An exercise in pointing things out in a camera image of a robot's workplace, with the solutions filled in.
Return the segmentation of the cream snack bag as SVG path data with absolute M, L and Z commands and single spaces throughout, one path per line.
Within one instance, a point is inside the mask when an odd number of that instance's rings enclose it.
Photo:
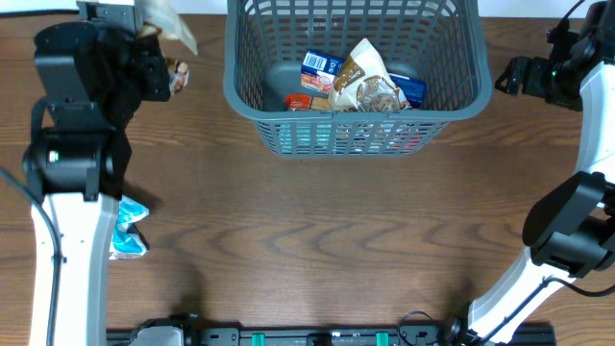
M 140 11 L 141 28 L 137 32 L 139 39 L 162 37 L 180 41 L 193 55 L 198 55 L 197 42 L 186 23 L 175 11 L 169 0 L 135 0 Z M 172 95 L 187 86 L 189 69 L 186 62 L 165 59 L 168 70 L 169 90 Z

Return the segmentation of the orange spaghetti packet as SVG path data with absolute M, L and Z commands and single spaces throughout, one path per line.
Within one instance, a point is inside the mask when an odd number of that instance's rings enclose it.
M 301 93 L 292 93 L 284 99 L 288 111 L 330 111 L 331 104 L 327 98 L 314 97 Z

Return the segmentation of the cookie snack bag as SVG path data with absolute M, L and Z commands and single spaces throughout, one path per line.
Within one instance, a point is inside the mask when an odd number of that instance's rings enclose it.
M 410 107 L 367 38 L 355 46 L 343 63 L 333 81 L 329 103 L 333 111 L 387 112 Z

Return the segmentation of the blue tissue multipack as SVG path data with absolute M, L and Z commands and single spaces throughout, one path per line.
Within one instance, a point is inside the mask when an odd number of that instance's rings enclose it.
M 308 50 L 301 66 L 301 86 L 323 94 L 333 91 L 334 79 L 341 74 L 344 61 L 315 50 Z M 425 99 L 426 84 L 399 74 L 389 78 L 403 94 L 401 109 L 419 109 Z

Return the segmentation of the blue plastic packet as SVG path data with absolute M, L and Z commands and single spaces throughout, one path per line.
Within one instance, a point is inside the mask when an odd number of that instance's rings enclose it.
M 145 206 L 127 196 L 122 197 L 111 237 L 110 260 L 134 260 L 148 253 L 149 247 L 136 227 L 148 215 Z

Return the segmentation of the teal plastic packet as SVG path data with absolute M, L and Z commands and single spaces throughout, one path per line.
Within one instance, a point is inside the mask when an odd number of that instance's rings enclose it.
M 283 155 L 329 155 L 335 145 L 331 123 L 287 123 L 275 126 L 279 152 Z

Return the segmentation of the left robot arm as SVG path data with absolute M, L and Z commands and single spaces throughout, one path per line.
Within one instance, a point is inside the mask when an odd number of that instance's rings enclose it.
M 36 235 L 30 341 L 106 341 L 111 235 L 144 101 L 170 97 L 158 40 L 164 1 L 81 1 L 79 17 L 35 38 L 45 90 L 23 157 Z

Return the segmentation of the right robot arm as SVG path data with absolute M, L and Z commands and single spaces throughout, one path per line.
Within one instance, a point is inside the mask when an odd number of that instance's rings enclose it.
M 516 57 L 496 89 L 523 92 L 582 114 L 574 174 L 530 210 L 524 248 L 491 289 L 469 304 L 446 345 L 505 345 L 562 286 L 614 263 L 614 2 L 592 4 L 574 32 L 563 17 L 547 33 L 548 58 Z

